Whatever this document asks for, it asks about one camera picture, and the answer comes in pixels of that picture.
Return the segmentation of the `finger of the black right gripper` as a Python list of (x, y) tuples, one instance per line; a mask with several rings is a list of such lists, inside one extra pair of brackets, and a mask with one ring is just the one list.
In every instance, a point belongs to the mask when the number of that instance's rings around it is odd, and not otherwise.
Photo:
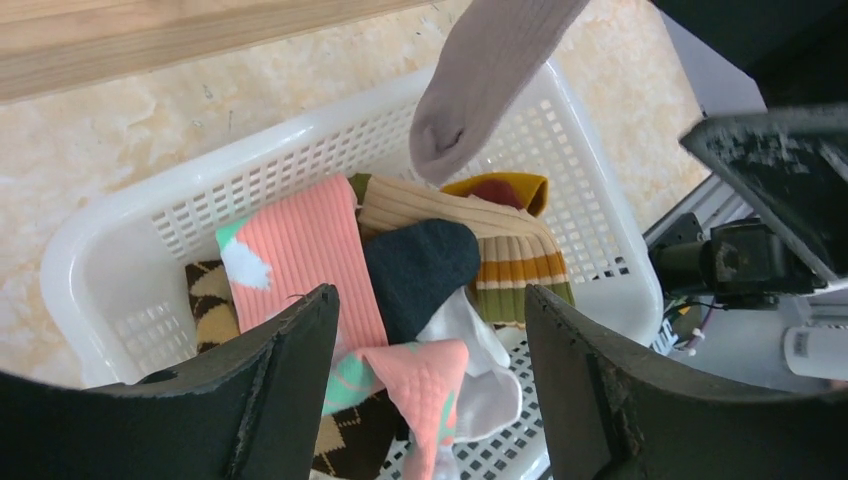
[(680, 145), (825, 284), (847, 282), (847, 105), (712, 116)]

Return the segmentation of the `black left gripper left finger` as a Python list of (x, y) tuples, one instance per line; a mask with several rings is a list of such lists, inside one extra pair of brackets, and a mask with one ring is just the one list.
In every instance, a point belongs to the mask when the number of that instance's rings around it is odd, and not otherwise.
[(305, 479), (340, 316), (315, 288), (225, 344), (134, 385), (1, 377), (5, 479)]

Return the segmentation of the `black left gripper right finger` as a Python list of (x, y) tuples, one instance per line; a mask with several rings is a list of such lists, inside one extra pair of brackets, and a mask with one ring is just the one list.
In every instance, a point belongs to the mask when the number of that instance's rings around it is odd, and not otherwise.
[(748, 385), (664, 357), (550, 290), (526, 333), (556, 479), (843, 479), (847, 394)]

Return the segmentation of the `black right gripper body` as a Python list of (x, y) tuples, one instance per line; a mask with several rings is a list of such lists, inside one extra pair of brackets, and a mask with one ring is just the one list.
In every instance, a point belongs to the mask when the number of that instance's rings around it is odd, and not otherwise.
[(723, 309), (775, 310), (784, 296), (825, 286), (756, 217), (704, 233), (695, 214), (683, 214), (649, 247), (649, 257), (666, 297), (710, 296)]

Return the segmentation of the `white sock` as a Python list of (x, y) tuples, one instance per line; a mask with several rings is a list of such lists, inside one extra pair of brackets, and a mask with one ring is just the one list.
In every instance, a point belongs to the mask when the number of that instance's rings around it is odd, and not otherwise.
[(465, 288), (456, 290), (439, 307), (416, 339), (457, 339), (468, 349), (469, 360), (456, 407), (455, 442), (486, 439), (520, 418), (523, 390), (510, 369), (511, 357), (494, 329), (472, 306)]

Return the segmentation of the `argyle brown sock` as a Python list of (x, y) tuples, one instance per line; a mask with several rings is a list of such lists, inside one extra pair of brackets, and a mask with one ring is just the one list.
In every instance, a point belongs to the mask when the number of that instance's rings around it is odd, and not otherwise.
[[(239, 324), (223, 262), (188, 264), (185, 275), (197, 352), (204, 353), (238, 336)], [(385, 391), (322, 417), (310, 477), (377, 478), (400, 424), (400, 414)]]

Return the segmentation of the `pink sock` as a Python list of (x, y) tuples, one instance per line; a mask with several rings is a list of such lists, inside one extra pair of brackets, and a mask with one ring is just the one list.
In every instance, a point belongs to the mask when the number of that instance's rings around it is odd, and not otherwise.
[(322, 407), (333, 414), (386, 391), (406, 420), (413, 449), (406, 479), (431, 479), (451, 445), (469, 352), (458, 339), (390, 344), (355, 219), (357, 199), (342, 175), (263, 207), (217, 230), (239, 329), (269, 321), (321, 284), (340, 307)]

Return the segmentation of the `dark blue sock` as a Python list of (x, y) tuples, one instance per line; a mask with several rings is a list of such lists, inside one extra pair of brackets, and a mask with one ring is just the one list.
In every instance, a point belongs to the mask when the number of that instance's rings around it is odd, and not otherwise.
[(391, 344), (415, 340), (432, 315), (477, 275), (477, 239), (465, 225), (428, 219), (364, 245), (377, 305)]

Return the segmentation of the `mustard yellow sock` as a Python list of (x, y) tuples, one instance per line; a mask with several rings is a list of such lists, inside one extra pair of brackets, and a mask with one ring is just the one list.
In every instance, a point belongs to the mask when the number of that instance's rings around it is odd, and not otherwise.
[(475, 197), (498, 205), (524, 210), (540, 217), (548, 202), (548, 179), (524, 172), (480, 174), (443, 186), (440, 191), (459, 197)]

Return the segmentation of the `white perforated plastic basket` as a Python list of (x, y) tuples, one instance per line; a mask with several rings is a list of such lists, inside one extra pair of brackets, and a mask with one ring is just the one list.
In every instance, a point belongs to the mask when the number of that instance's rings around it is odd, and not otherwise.
[[(84, 388), (134, 385), (194, 357), (184, 268), (212, 258), (222, 225), (334, 173), (414, 180), (407, 135), (422, 70), (221, 147), (73, 215), (49, 242), (45, 304), (83, 366)], [(465, 176), (545, 176), (543, 217), (577, 309), (649, 345), (663, 299), (629, 204), (581, 102), (554, 62), (512, 105)]]

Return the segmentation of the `grey ribbed sock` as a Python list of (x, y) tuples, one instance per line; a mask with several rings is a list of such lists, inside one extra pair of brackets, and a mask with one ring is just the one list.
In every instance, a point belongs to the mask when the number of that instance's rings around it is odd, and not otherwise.
[(441, 186), (482, 149), (586, 4), (474, 1), (454, 24), (409, 135), (412, 165)]

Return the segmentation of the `wooden hanger stand frame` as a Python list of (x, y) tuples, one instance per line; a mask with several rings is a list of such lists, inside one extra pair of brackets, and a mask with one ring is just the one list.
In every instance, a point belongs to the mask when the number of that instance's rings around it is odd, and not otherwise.
[(4, 1), (1, 101), (416, 7), (414, 1)]

